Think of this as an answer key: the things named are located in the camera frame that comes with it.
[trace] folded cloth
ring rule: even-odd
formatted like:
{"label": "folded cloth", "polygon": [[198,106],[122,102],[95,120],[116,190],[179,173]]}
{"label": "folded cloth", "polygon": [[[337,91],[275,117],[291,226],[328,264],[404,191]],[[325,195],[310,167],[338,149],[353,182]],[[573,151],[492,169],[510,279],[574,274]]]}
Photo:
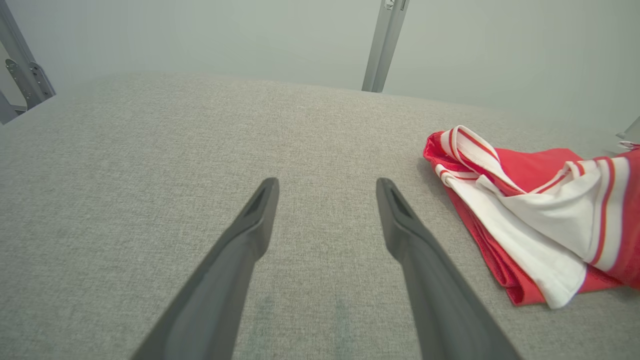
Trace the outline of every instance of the folded cloth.
{"label": "folded cloth", "polygon": [[[555,193],[572,180],[569,175],[558,174],[558,169],[565,174],[570,171],[572,167],[567,164],[573,164],[579,176],[581,159],[572,151],[552,149],[526,154],[494,149],[471,130],[458,126],[432,134],[424,157],[447,186],[484,260],[515,305],[546,301],[557,308],[577,292],[620,285],[585,264],[584,257],[566,246],[567,241],[541,232],[531,225],[534,221],[530,217],[521,219],[503,203],[530,193]],[[533,218],[544,223],[539,217]]]}

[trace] striped fabric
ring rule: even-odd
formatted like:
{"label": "striped fabric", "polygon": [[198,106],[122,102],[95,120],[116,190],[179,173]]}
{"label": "striped fabric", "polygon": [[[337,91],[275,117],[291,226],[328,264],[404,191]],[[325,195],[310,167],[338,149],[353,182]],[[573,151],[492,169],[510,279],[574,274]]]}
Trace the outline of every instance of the striped fabric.
{"label": "striped fabric", "polygon": [[432,134],[424,157],[514,304],[640,288],[640,151],[525,154],[457,126]]}

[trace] vertical metal beam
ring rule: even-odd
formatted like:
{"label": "vertical metal beam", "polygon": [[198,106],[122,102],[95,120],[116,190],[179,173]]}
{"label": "vertical metal beam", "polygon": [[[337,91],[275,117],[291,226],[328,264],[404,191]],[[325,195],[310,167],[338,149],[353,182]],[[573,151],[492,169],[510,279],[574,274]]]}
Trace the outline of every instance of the vertical metal beam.
{"label": "vertical metal beam", "polygon": [[29,83],[29,92],[36,97],[38,103],[45,101],[47,98],[40,91],[36,79],[29,71],[29,62],[35,61],[35,59],[5,0],[0,0],[0,42],[4,45],[9,57],[18,64],[24,73],[24,77]]}
{"label": "vertical metal beam", "polygon": [[409,0],[381,0],[362,91],[382,92]]}
{"label": "vertical metal beam", "polygon": [[13,106],[9,104],[2,91],[0,91],[0,124],[4,125],[7,122],[15,119],[18,113],[15,112]]}

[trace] gray tabletop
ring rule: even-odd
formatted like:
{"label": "gray tabletop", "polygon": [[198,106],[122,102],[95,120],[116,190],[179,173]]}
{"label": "gray tabletop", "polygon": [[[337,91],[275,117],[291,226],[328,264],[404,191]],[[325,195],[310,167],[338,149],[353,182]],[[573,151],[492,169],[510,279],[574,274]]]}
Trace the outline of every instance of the gray tabletop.
{"label": "gray tabletop", "polygon": [[0,358],[132,354],[269,176],[271,245],[238,359],[420,354],[375,180],[393,179],[526,359],[637,359],[640,296],[514,307],[422,159],[464,124],[497,147],[600,154],[598,134],[443,102],[196,74],[102,78],[0,127]]}

